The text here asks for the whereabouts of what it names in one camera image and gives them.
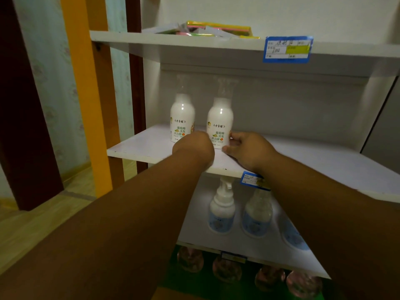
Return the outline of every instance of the orange wooden post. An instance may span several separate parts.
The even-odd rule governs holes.
[[[110,48],[89,30],[108,31],[105,0],[61,0],[96,196],[123,184],[122,159],[107,156],[120,142]]]

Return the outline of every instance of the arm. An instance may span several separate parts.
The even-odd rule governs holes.
[[[256,133],[233,133],[223,151],[271,186],[314,255],[349,299],[394,299],[400,213],[281,155]]]
[[[206,133],[183,137],[171,156],[78,212],[8,269],[0,299],[150,299],[213,159]]]

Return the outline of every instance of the floral wallpaper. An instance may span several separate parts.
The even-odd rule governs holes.
[[[109,29],[126,30],[125,0],[106,0]],[[60,0],[14,0],[61,174],[90,161]],[[133,136],[129,57],[112,50],[121,139]],[[7,189],[0,168],[0,189]],[[10,191],[0,191],[0,196]]]

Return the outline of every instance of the baseboard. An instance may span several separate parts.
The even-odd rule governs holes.
[[[12,210],[18,210],[17,201],[14,198],[2,198],[0,197],[0,206],[6,207]]]
[[[66,171],[65,173],[61,174],[61,180],[63,182],[65,182],[65,181],[71,179],[73,176],[76,176],[81,171],[89,168],[91,165],[92,165],[92,163],[89,161],[82,165],[75,166],[74,168],[70,169],[69,171]]]

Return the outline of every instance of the person's right arm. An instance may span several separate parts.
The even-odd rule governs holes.
[[[256,133],[223,151],[261,174],[329,276],[349,299],[395,299],[400,212],[278,153]]]

